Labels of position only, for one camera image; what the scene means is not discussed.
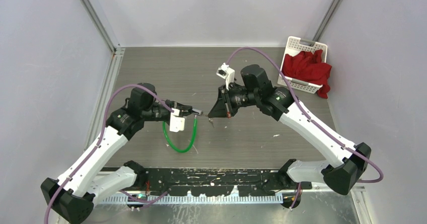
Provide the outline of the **green cable lock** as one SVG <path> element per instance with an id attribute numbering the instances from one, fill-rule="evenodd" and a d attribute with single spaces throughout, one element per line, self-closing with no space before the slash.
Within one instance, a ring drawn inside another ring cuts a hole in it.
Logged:
<path id="1" fill-rule="evenodd" d="M 165 139 L 165 146 L 169 147 L 173 151 L 183 154 L 190 151 L 193 148 L 194 142 L 197 136 L 198 120 L 197 118 L 203 115 L 202 110 L 193 109 L 193 122 L 190 126 L 190 136 L 182 137 L 179 132 L 171 132 L 169 130 L 169 119 L 162 121 L 162 134 Z"/>

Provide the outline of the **small silver keys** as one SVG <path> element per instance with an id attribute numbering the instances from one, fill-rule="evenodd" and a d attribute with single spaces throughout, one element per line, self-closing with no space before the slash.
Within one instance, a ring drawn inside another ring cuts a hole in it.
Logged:
<path id="1" fill-rule="evenodd" d="M 208 117 L 207 115 L 206 115 L 206 117 L 208 118 L 208 122 L 210 123 L 212 128 L 214 128 L 215 127 L 214 120 L 212 118 Z"/>

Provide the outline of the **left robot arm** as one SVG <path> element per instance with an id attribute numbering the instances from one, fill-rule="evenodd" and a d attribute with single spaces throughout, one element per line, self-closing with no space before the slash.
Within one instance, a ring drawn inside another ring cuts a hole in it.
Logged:
<path id="1" fill-rule="evenodd" d="M 107 102 L 102 127 L 94 142 L 57 178 L 46 178 L 41 191 L 47 203 L 44 223 L 51 211 L 68 223 L 82 223 L 94 207 L 105 198 L 132 187 L 146 187 L 146 169 L 128 161 L 118 170 L 101 179 L 96 176 L 110 158 L 140 131 L 146 122 L 166 122 L 170 130 L 183 131 L 185 118 L 201 111 L 176 101 L 161 100 L 154 85 L 129 84 L 114 92 Z"/>

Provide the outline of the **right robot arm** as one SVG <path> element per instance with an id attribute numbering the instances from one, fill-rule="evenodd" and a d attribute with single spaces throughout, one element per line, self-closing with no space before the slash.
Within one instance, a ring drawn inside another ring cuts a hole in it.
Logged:
<path id="1" fill-rule="evenodd" d="M 280 169 L 280 184 L 292 189 L 300 182 L 324 183 L 347 195 L 365 172 L 372 149 L 364 142 L 355 144 L 342 137 L 293 98 L 289 89 L 274 87 L 265 70 L 257 64 L 241 70 L 243 85 L 234 82 L 235 71 L 225 63 L 216 72 L 225 80 L 209 118 L 231 118 L 239 108 L 256 106 L 263 114 L 290 127 L 314 146 L 323 161 L 288 160 Z"/>

